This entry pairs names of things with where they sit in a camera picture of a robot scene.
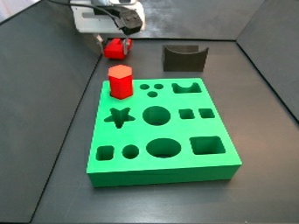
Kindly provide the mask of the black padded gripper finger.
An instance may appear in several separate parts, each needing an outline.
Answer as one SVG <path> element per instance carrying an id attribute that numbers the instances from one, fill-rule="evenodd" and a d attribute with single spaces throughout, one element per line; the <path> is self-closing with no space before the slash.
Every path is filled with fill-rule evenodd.
<path id="1" fill-rule="evenodd" d="M 124 55 L 128 53 L 128 47 L 129 47 L 129 41 L 128 37 L 124 38 L 122 40 L 122 50 L 124 50 Z"/>

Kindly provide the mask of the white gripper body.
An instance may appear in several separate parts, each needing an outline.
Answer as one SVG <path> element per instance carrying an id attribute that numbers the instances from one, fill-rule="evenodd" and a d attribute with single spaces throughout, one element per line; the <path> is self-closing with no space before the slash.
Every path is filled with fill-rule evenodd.
<path id="1" fill-rule="evenodd" d="M 145 29 L 138 0 L 69 0 L 69 3 L 78 32 L 129 36 Z"/>

